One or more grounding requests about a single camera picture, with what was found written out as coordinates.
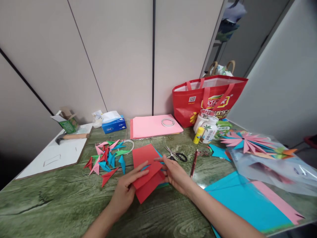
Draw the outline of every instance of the stack of pink paper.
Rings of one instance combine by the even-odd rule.
[[[173,126],[164,126],[162,124],[163,119],[173,120],[175,124]],[[171,125],[172,121],[170,120],[165,120],[164,124]],[[184,131],[171,114],[135,117],[130,120],[130,128],[131,139],[176,134]]]

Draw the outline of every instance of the cardboard box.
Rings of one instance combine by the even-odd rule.
[[[62,128],[64,128],[67,134],[72,134],[75,133],[79,128],[79,125],[74,118],[76,115],[77,113],[72,114],[68,107],[61,107],[58,113],[56,113],[55,116],[51,116],[51,118],[57,121],[62,126]]]
[[[124,117],[123,115],[120,116],[121,118],[116,118],[102,123],[101,127],[105,134],[126,129]]]

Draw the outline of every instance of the right hand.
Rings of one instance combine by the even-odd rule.
[[[163,158],[156,158],[154,160],[165,163],[162,167],[163,170],[166,170],[163,172],[166,176],[165,182],[169,182],[177,191],[188,197],[190,187],[195,183],[185,170],[175,160],[168,159],[166,155],[163,155]]]

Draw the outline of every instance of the left hand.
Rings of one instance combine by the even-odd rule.
[[[135,187],[132,185],[138,178],[148,174],[148,170],[143,170],[148,164],[148,161],[140,164],[134,170],[130,171],[126,175],[123,175],[116,186],[115,192],[111,198],[106,209],[111,211],[111,214],[115,220],[118,220],[130,207],[133,202]]]

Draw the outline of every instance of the white wall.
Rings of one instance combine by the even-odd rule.
[[[0,55],[0,153],[31,162],[61,131],[49,112]]]
[[[156,1],[154,115],[171,113],[172,89],[200,77],[222,3]]]
[[[317,133],[317,2],[295,0],[228,118],[293,146]]]
[[[1,1],[0,47],[53,113],[106,111],[67,0]]]
[[[107,110],[150,116],[153,1],[69,2]]]

